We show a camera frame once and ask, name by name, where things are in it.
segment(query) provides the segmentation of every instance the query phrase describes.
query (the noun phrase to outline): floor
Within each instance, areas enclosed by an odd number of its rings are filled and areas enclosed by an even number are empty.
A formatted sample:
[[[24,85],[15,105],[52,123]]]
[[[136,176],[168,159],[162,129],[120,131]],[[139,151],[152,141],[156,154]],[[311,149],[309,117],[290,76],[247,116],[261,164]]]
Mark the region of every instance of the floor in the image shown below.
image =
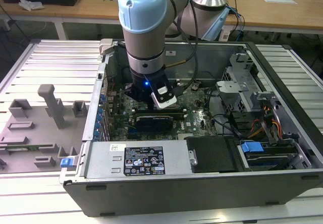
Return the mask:
[[[30,39],[58,39],[53,23],[18,21],[17,24]],[[95,24],[66,23],[65,30],[71,40],[97,40],[97,26]],[[123,38],[120,25],[101,25],[102,38]],[[234,32],[229,40],[235,41],[238,32]],[[252,41],[256,44],[288,44],[301,58],[312,65],[313,70],[323,77],[322,42],[323,36],[292,34],[291,38],[282,33],[271,43],[272,34],[267,32],[245,32],[241,41]],[[19,58],[28,41],[15,24],[9,32],[0,31],[0,81]]]

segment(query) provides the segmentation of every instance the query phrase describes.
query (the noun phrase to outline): white paper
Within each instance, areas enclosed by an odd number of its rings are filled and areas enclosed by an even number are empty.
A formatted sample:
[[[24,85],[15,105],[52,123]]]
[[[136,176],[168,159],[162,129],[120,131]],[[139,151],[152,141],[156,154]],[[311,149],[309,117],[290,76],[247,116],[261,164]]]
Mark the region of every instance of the white paper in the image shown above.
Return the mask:
[[[283,3],[283,4],[297,4],[295,1],[293,0],[264,0],[268,3]]]
[[[28,11],[44,9],[44,6],[42,5],[41,2],[31,2],[27,0],[20,0],[19,5]]]

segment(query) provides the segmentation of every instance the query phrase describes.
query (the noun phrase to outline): motherboard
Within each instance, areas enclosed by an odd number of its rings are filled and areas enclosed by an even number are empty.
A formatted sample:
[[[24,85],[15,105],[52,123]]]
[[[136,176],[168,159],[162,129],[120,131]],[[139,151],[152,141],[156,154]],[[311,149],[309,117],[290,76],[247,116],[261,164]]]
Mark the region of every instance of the motherboard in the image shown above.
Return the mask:
[[[175,104],[163,110],[148,109],[146,103],[136,102],[123,89],[120,85],[110,92],[111,141],[183,140],[189,136],[217,134],[204,109],[206,94],[203,88],[187,89]]]

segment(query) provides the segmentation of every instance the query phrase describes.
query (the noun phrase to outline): white label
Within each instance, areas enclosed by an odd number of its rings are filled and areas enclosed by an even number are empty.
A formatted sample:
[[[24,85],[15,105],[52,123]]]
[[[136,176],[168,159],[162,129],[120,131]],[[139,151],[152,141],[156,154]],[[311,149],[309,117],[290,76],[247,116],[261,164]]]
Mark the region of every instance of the white label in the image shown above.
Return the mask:
[[[159,94],[165,94],[165,93],[167,93],[167,87],[164,86],[164,87],[158,89],[157,91],[158,91]]]
[[[176,51],[166,51],[166,56],[176,56]]]
[[[158,170],[164,170],[164,167],[154,167],[154,169],[155,169],[156,171],[158,171]]]
[[[15,152],[15,151],[28,151],[27,148],[9,148],[8,149],[9,152]]]
[[[110,152],[112,151],[124,151],[126,148],[125,144],[111,144],[110,145]]]

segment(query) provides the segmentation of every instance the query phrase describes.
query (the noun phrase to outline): table leg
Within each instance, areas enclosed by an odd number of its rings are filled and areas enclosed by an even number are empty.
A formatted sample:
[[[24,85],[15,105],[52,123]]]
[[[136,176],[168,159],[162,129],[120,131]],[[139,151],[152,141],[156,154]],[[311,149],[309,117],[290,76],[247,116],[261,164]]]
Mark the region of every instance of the table leg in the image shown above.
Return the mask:
[[[68,40],[68,36],[64,30],[63,23],[62,22],[54,22],[56,27],[57,35],[59,36],[60,40]]]
[[[271,42],[277,41],[278,37],[281,35],[280,32],[274,32],[271,38]]]
[[[5,31],[10,31],[10,26],[8,24],[8,20],[0,19],[0,27],[3,27]]]
[[[220,34],[219,41],[228,41],[230,32],[231,32],[231,29],[223,27]]]

